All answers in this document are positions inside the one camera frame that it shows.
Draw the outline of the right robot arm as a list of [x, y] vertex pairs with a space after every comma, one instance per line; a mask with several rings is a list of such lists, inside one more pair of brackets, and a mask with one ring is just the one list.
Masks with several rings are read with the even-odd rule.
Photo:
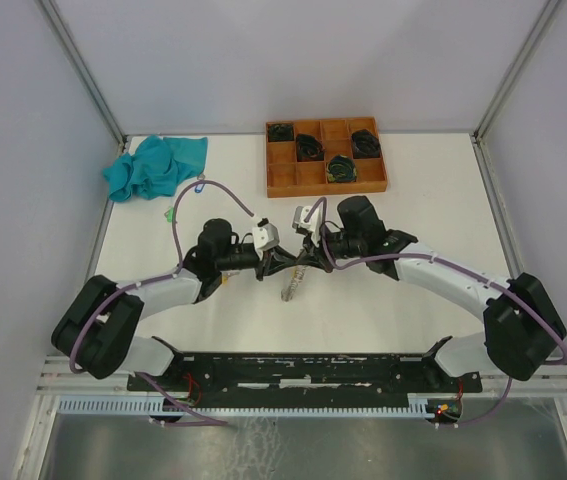
[[459, 306], [482, 324], [479, 333], [439, 340], [421, 368], [430, 389], [444, 391], [474, 371], [500, 371], [526, 381], [542, 366], [567, 363], [567, 329], [542, 282], [521, 273], [490, 275], [445, 258], [406, 232], [388, 229], [365, 196], [338, 206], [332, 231], [327, 201], [296, 209], [293, 227], [308, 254], [327, 272], [364, 265], [395, 281], [421, 287]]

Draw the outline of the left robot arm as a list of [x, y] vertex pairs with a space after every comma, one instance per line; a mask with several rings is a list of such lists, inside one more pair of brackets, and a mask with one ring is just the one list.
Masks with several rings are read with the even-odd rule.
[[139, 372], [161, 389], [172, 390], [184, 378], [182, 355], [157, 337], [136, 335], [141, 320], [176, 306], [209, 298], [225, 272], [252, 269], [261, 280], [295, 264], [296, 257], [278, 245], [271, 224], [253, 228], [242, 242], [223, 219], [207, 221], [182, 266], [136, 282], [90, 278], [51, 335], [52, 345], [70, 359], [77, 372], [104, 379], [121, 370]]

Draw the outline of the metal keyring organizer yellow handle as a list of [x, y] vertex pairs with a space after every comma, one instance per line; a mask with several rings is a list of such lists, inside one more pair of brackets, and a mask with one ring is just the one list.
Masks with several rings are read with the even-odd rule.
[[290, 278], [285, 282], [284, 287], [281, 290], [280, 297], [283, 302], [289, 302], [293, 299], [298, 287], [305, 277], [306, 271], [306, 265], [295, 266], [292, 269]]

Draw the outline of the key with solid yellow tag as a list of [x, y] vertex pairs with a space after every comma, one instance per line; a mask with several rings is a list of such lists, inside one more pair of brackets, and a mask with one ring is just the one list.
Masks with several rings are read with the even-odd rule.
[[238, 271], [223, 272], [221, 275], [221, 284], [226, 285], [232, 277], [235, 277], [238, 274]]

